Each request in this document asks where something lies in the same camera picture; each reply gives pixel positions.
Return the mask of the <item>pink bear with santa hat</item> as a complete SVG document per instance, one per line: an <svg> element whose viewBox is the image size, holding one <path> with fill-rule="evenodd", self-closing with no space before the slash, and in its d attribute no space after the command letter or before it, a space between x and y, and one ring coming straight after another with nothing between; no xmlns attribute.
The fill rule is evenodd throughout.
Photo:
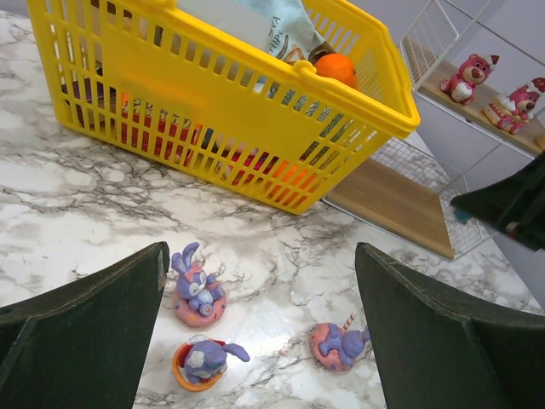
<svg viewBox="0 0 545 409"><path fill-rule="evenodd" d="M471 54L458 71L439 83L439 89L454 102L467 105L473 100L475 89L495 70L499 55Z"/></svg>

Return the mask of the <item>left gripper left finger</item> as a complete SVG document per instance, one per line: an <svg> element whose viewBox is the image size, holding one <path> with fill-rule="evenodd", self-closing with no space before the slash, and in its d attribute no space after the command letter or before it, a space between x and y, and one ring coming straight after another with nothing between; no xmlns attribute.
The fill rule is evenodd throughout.
<svg viewBox="0 0 545 409"><path fill-rule="evenodd" d="M166 285L169 247L1 309L3 408L130 408Z"/></svg>

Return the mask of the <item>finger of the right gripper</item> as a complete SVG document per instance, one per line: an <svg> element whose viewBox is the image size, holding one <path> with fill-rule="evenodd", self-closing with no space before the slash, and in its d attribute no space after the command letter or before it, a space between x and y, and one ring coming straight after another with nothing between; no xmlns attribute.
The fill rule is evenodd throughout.
<svg viewBox="0 0 545 409"><path fill-rule="evenodd" d="M455 196L467 212L532 251L544 248L544 155L488 187Z"/></svg>

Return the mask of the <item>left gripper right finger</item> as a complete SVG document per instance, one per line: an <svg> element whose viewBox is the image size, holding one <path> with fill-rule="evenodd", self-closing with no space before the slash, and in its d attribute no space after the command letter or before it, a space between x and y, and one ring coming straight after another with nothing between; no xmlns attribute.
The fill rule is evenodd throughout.
<svg viewBox="0 0 545 409"><path fill-rule="evenodd" d="M544 318L360 243L355 270L389 408L542 408Z"/></svg>

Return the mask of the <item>pink bear with strawberry cake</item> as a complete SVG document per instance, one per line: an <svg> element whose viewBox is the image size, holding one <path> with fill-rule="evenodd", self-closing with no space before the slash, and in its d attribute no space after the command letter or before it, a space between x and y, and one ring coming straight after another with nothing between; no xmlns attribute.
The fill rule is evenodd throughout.
<svg viewBox="0 0 545 409"><path fill-rule="evenodd" d="M544 78L534 78L511 94L499 94L482 113L499 130L517 135L534 118L533 110L544 95Z"/></svg>

